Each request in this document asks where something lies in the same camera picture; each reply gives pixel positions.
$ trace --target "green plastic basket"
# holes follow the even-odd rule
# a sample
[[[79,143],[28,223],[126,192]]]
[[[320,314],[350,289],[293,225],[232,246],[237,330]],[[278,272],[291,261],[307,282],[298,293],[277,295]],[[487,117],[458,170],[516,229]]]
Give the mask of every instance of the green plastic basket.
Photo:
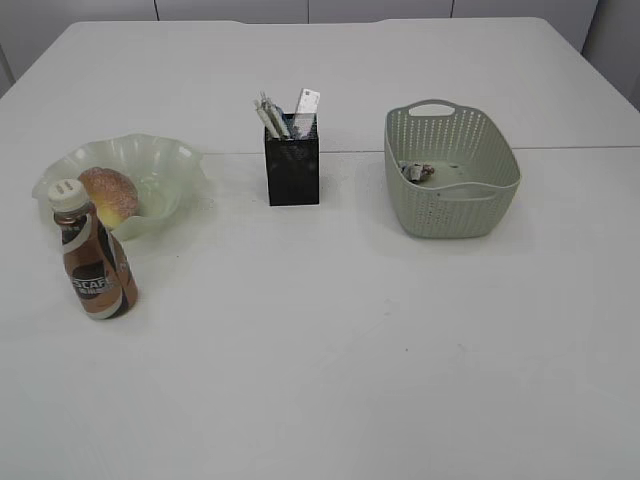
[[[421,116],[419,108],[443,105],[450,113]],[[413,184],[405,163],[436,169]],[[385,167],[393,208],[404,229],[428,238],[488,234],[502,219],[520,184],[520,168],[507,141],[480,110],[426,100],[387,114]]]

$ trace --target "bottle cap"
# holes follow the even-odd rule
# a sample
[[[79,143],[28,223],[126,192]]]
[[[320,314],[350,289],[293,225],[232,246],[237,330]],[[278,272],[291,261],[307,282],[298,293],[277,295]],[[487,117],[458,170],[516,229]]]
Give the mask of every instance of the bottle cap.
[[[58,213],[73,212],[91,201],[84,185],[74,178],[57,181],[49,187],[48,195],[51,208]]]

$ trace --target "mesh pen holder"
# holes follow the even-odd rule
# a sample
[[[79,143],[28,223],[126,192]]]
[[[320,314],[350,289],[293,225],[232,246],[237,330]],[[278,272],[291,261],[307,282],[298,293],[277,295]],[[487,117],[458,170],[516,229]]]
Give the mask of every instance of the mesh pen holder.
[[[290,126],[294,114],[284,115]],[[264,151],[267,160],[269,204],[317,205],[320,203],[320,155],[317,117],[304,139],[282,140],[265,128]]]
[[[444,105],[452,112],[422,116],[417,109],[424,105]],[[411,163],[432,165],[435,174],[414,184],[402,172]],[[427,238],[488,234],[520,184],[513,152],[491,119],[475,108],[443,100],[387,114],[385,169],[400,224],[408,233]]]

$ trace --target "pale green bowl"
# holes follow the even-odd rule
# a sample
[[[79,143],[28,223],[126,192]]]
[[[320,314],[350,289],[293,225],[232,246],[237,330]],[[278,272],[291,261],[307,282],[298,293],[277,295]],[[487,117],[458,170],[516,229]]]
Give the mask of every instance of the pale green bowl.
[[[40,216],[53,224],[47,191],[64,178],[78,178],[88,168],[111,168],[129,177],[138,189],[138,215],[122,222],[113,234],[128,240],[164,224],[180,201],[204,179],[202,153],[170,138],[133,134],[87,143],[51,165],[33,187]]]

